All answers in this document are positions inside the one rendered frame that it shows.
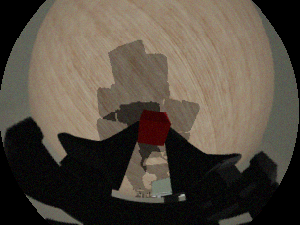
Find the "red cube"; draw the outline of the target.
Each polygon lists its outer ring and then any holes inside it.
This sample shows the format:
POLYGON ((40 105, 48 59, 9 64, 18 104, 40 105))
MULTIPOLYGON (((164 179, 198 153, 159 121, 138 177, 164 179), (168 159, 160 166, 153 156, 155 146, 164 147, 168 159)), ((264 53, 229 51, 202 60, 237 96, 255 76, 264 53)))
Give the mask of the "red cube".
POLYGON ((138 143, 163 145, 171 122, 164 112, 149 112, 143 110, 139 118, 138 143))

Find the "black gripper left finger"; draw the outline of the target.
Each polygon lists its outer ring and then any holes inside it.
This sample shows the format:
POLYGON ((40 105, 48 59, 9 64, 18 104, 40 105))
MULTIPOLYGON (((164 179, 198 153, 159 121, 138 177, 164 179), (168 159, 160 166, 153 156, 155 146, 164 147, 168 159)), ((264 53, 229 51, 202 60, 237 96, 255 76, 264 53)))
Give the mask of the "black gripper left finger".
POLYGON ((139 120, 123 132, 111 136, 110 139, 100 141, 82 139, 82 137, 71 135, 71 133, 58 133, 60 145, 64 151, 70 153, 82 161, 98 169, 110 181, 113 190, 121 188, 123 177, 129 167, 130 157, 133 155, 135 144, 139 135, 139 120))

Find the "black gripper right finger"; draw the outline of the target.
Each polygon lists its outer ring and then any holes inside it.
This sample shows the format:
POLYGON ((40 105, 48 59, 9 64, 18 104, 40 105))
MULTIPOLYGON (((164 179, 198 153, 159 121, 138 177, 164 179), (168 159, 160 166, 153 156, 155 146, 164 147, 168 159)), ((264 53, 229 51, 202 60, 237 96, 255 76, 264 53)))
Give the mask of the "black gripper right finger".
POLYGON ((172 128, 165 139, 167 167, 170 173, 171 195, 185 195, 187 188, 200 183, 209 173, 225 167, 233 167, 241 160, 238 153, 208 155, 189 144, 172 128))

